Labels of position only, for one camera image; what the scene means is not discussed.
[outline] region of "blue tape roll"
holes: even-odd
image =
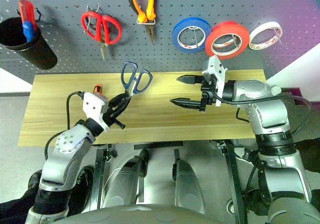
[[[196,45],[184,45],[183,43],[178,41],[179,34],[186,28],[190,26],[195,26],[200,28],[204,33],[204,39],[201,41],[201,44],[197,47]],[[202,18],[198,17],[190,17],[181,20],[172,31],[172,42],[178,50],[187,52],[187,53],[195,53],[201,50],[204,50],[205,40],[211,33],[210,24]]]

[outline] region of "white wall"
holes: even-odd
[[[307,100],[320,101],[320,43],[267,82],[280,87],[298,87]]]
[[[0,68],[0,93],[30,92],[32,85]]]

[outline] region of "white bracket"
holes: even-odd
[[[216,89],[217,95],[222,98],[222,93],[225,86],[227,68],[224,68],[220,60],[216,55],[209,58],[208,65],[205,70],[202,71],[204,78],[207,82],[210,82],[210,76],[213,74],[216,77]],[[221,101],[217,100],[215,102],[216,107],[221,106]]]
[[[83,111],[87,118],[95,120],[106,132],[109,127],[103,121],[103,114],[107,112],[109,101],[100,93],[86,92],[83,98]]]

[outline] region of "scissors blade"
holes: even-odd
[[[154,32],[153,25],[145,25],[145,32],[149,36],[151,43],[154,43],[154,41],[153,41],[153,32]]]
[[[134,89],[135,89],[136,84],[137,84],[137,80],[134,79],[134,80],[131,82],[129,89],[126,90],[126,92],[128,93],[128,95],[129,95],[130,97],[132,97],[132,96],[134,95]]]
[[[102,59],[105,61],[106,59],[106,52],[107,52],[107,49],[106,49],[106,44],[105,43],[100,43],[100,51],[101,51],[101,57]]]

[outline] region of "scissors handle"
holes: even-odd
[[[132,71],[132,74],[131,74],[131,77],[129,79],[129,81],[126,83],[125,82],[125,79],[124,79],[124,74],[125,74],[125,69],[128,65],[131,65],[132,68],[133,68],[133,71]],[[132,63],[132,62],[125,62],[125,64],[123,65],[122,67],[122,70],[121,70],[121,83],[122,85],[124,86],[125,89],[128,89],[130,88],[130,85],[131,83],[135,80],[135,75],[136,75],[136,71],[138,69],[138,66],[135,64],[135,63]]]
[[[149,75],[149,82],[148,82],[148,84],[147,84],[143,89],[138,90],[138,86],[139,86],[141,77],[142,77],[142,75],[143,75],[144,73],[146,73],[147,75]],[[152,74],[151,74],[148,70],[146,70],[146,69],[141,70],[141,71],[140,71],[140,74],[139,74],[139,77],[135,80],[136,83],[135,83],[135,87],[133,88],[133,93],[134,93],[134,94],[137,94],[137,93],[142,93],[143,91],[145,91],[145,90],[149,87],[152,79],[153,79],[153,76],[152,76]]]
[[[91,33],[91,31],[89,31],[89,29],[87,28],[86,23],[85,23],[86,18],[88,18],[88,20],[90,20],[90,18],[96,18],[96,26],[95,26],[96,33],[95,33],[95,35],[93,35]],[[96,41],[101,41],[101,22],[102,22],[101,15],[98,14],[97,12],[86,11],[81,15],[81,24],[82,24],[83,28],[88,33],[88,35]]]
[[[110,40],[110,34],[109,34],[109,30],[108,30],[108,22],[112,23],[118,30],[118,35],[115,39]],[[112,18],[109,15],[104,15],[102,16],[102,24],[103,24],[103,29],[104,29],[104,42],[107,44],[115,44],[119,41],[119,39],[122,36],[122,29],[121,29],[121,25],[120,23],[115,19]]]

